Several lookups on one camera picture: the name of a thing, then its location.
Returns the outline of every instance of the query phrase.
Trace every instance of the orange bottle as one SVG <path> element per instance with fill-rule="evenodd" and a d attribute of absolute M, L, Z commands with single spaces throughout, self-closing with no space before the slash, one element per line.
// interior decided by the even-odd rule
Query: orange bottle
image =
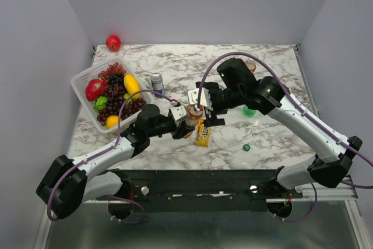
<path fill-rule="evenodd" d="M 196 111 L 193 106 L 188 105 L 186 110 L 189 113 L 189 118 L 185 120 L 186 124 L 191 127 L 196 127 L 198 124 L 198 120 L 201 119 L 203 115 L 203 107 L 200 107 L 199 111 Z M 186 134 L 183 138 L 189 138 L 192 135 L 192 131 Z"/>
<path fill-rule="evenodd" d="M 248 69 L 250 69 L 251 73 L 255 72 L 255 70 L 256 70 L 255 61 L 252 61 L 251 59 L 248 59 L 247 61 L 245 61 L 245 64 L 248 67 Z"/>

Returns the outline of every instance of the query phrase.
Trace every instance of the bolt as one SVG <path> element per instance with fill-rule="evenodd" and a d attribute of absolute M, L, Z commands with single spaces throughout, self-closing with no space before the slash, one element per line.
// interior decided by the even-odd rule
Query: bolt
<path fill-rule="evenodd" d="M 258 188 L 257 186 L 255 185 L 251 185 L 250 186 L 250 191 L 253 193 L 253 194 L 256 194 L 258 192 Z"/>
<path fill-rule="evenodd" d="M 143 195 L 147 195 L 149 193 L 149 188 L 147 186 L 144 186 L 141 188 L 141 193 Z"/>
<path fill-rule="evenodd" d="M 303 192 L 303 187 L 302 186 L 295 186 L 295 191 L 299 194 Z"/>

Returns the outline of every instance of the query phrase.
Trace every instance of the small green ball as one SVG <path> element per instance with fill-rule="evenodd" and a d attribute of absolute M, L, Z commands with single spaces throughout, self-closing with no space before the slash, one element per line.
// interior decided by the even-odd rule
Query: small green ball
<path fill-rule="evenodd" d="M 243 148 L 243 150 L 244 150 L 245 152 L 249 152 L 250 149 L 251 149 L 250 145 L 248 145 L 248 144 L 245 144 L 242 148 Z"/>
<path fill-rule="evenodd" d="M 99 112 L 102 109 L 106 108 L 106 102 L 107 102 L 107 97 L 105 96 L 100 96 L 96 98 L 94 101 L 94 110 L 96 112 Z"/>

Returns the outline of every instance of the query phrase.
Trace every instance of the red apple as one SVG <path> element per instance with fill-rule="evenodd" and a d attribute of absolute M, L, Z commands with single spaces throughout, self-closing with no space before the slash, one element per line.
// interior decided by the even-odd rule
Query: red apple
<path fill-rule="evenodd" d="M 113 52 L 117 52 L 119 48 L 121 47 L 121 40 L 116 35 L 110 35 L 106 39 L 106 46 L 109 50 Z"/>
<path fill-rule="evenodd" d="M 98 98 L 107 86 L 107 82 L 100 78 L 89 81 L 86 88 L 86 97 L 88 101 L 93 101 Z"/>

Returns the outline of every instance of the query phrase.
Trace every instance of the marble countertop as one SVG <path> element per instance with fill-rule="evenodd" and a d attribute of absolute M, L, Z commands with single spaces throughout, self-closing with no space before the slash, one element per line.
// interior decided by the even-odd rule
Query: marble countertop
<path fill-rule="evenodd" d="M 106 46 L 100 45 L 93 63 L 121 55 L 149 88 L 150 74 L 160 72 L 166 95 L 187 104 L 187 91 L 195 88 L 195 82 L 202 78 L 207 66 L 215 58 L 232 51 L 249 52 L 264 60 L 299 101 L 311 108 L 294 50 L 288 45 L 125 45 L 119 52 L 110 52 Z M 268 75 L 258 65 L 255 76 Z M 207 81 L 223 85 L 216 67 Z M 156 99 L 155 103 L 161 113 L 168 113 L 167 101 Z M 225 119 L 226 126 L 211 129 L 208 148 L 193 144 L 195 133 L 189 139 L 177 141 L 164 135 L 152 138 L 143 153 L 113 168 L 275 169 L 314 155 L 311 148 L 289 129 L 260 112 L 249 118 L 243 115 L 240 106 L 230 110 Z M 68 155 L 76 157 L 89 153 L 114 139 L 114 134 L 99 133 L 81 108 Z M 251 146 L 249 152 L 242 149 L 246 143 Z"/>

